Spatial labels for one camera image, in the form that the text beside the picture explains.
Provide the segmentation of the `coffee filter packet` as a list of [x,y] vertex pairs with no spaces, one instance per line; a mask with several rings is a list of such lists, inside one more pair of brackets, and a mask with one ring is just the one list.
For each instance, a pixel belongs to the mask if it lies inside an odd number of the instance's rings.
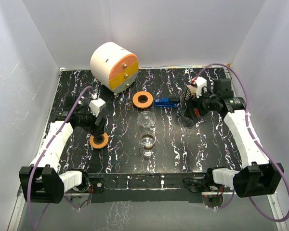
[[193,99],[194,101],[197,101],[197,99],[198,99],[195,95],[192,94],[192,86],[191,86],[191,84],[187,85],[186,91],[185,91],[184,101],[187,101],[188,99]]

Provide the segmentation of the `clear glass dripper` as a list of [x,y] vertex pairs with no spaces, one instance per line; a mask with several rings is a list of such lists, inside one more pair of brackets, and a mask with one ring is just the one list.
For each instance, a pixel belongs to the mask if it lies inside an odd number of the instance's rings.
[[137,122],[143,128],[150,128],[155,125],[156,116],[153,112],[143,111],[138,115]]

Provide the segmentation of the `glass carafe with brown band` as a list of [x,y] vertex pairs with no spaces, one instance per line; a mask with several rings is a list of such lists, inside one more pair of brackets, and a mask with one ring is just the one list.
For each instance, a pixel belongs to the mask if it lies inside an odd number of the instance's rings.
[[150,158],[156,154],[156,137],[151,131],[146,131],[140,136],[139,152],[144,158]]

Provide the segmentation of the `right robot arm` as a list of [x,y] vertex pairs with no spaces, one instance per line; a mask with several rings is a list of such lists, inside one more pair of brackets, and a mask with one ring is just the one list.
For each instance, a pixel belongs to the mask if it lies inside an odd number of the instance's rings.
[[207,87],[203,77],[195,77],[186,88],[184,100],[191,118],[217,112],[231,131],[237,145],[242,170],[225,167],[209,168],[199,184],[211,191],[222,185],[234,190],[240,198],[273,194],[281,176],[272,162],[255,144],[246,127],[246,103],[235,97],[230,79],[217,79],[213,90]]

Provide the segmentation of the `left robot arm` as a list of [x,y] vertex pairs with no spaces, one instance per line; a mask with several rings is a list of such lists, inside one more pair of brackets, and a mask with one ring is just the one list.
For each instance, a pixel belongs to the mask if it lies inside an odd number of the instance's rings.
[[58,164],[76,128],[82,128],[90,134],[89,143],[92,148],[103,149],[107,146],[106,118],[99,115],[106,103],[95,95],[90,99],[82,98],[75,105],[72,102],[70,98],[64,111],[54,115],[45,143],[37,156],[29,166],[21,167],[19,171],[27,202],[57,204],[69,190],[75,188],[85,192],[90,186],[86,170],[75,168],[59,174]]

